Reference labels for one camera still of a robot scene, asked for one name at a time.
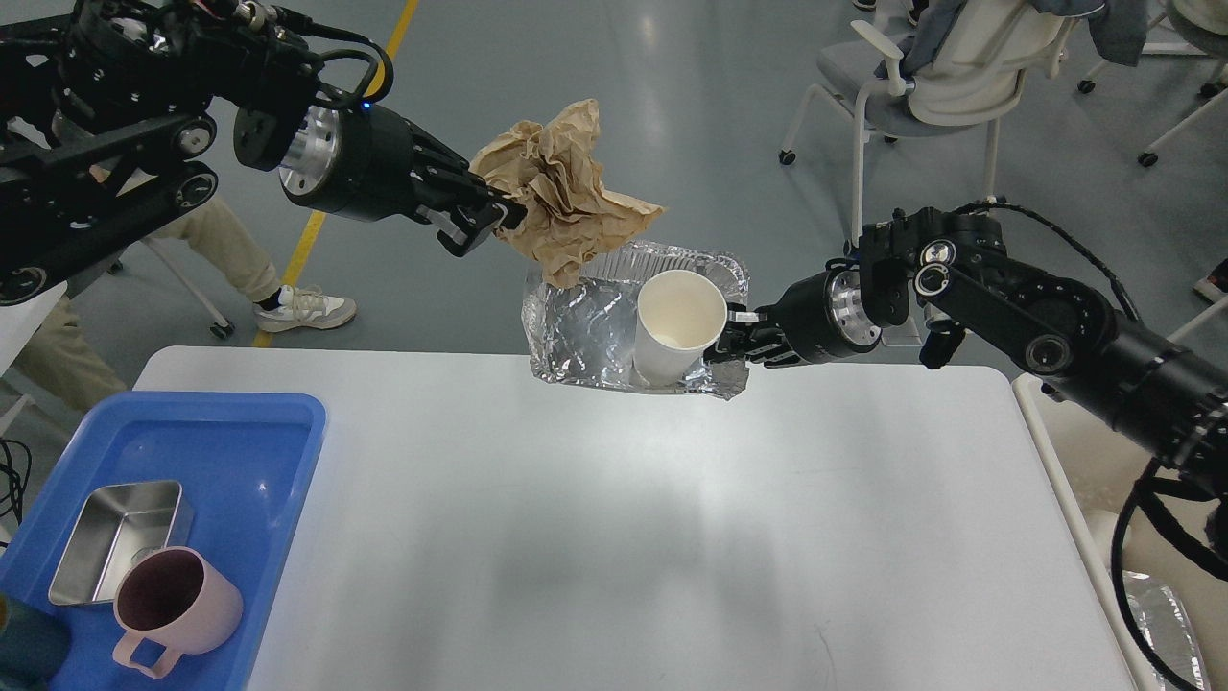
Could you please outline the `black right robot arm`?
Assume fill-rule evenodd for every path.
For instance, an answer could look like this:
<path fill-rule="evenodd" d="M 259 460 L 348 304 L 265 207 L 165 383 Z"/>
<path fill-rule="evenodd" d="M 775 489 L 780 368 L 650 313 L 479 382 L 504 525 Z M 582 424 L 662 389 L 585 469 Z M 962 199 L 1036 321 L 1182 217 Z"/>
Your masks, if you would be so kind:
<path fill-rule="evenodd" d="M 1097 288 L 1014 261 L 993 210 L 968 203 L 953 211 L 895 210 L 865 225 L 842 258 L 792 284 L 772 303 L 745 311 L 731 302 L 707 363 L 748 360 L 768 369 L 820 366 L 880 346 L 885 330 L 907 323 L 911 306 L 933 309 L 920 363 L 949 363 L 968 333 L 1036 376 L 1149 452 L 1144 473 L 1124 498 L 1110 542 L 1113 596 L 1124 628 L 1167 682 L 1189 690 L 1149 644 L 1131 615 L 1122 578 L 1124 534 L 1143 512 L 1160 538 L 1192 565 L 1226 578 L 1227 376 L 1191 350 L 1149 331 L 1122 281 L 1070 242 L 1105 276 L 1117 302 Z"/>

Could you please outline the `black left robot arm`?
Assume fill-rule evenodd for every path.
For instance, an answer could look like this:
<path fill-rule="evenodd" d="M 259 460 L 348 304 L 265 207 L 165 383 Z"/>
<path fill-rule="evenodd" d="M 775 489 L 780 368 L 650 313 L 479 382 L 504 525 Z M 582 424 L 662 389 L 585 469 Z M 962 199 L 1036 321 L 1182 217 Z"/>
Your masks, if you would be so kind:
<path fill-rule="evenodd" d="M 2 303 L 16 306 L 209 203 L 201 162 L 237 107 L 235 157 L 290 203 L 360 222 L 433 225 L 460 257 L 526 206 L 382 106 L 386 48 L 259 1 L 79 1 L 2 27 Z"/>

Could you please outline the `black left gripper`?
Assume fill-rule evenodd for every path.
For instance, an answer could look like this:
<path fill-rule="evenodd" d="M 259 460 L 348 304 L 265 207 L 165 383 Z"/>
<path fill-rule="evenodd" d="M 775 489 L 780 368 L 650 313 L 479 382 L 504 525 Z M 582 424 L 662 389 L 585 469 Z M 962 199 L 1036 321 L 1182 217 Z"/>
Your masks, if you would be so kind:
<path fill-rule="evenodd" d="M 405 215 L 433 225 L 438 244 L 456 257 L 496 230 L 518 228 L 528 215 L 473 174 L 460 153 L 381 106 L 311 106 L 279 176 L 291 203 L 323 214 L 360 222 Z"/>

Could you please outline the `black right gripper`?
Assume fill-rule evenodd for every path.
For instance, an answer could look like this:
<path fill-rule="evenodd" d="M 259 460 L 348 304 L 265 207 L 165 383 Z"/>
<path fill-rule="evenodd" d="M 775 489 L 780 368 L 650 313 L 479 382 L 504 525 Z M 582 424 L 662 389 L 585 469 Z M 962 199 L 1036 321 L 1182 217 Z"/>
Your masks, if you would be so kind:
<path fill-rule="evenodd" d="M 768 369 L 820 366 L 869 353 L 883 336 L 865 311 L 856 270 L 797 281 L 772 306 L 725 306 L 722 338 L 702 351 L 709 365 L 740 360 Z"/>

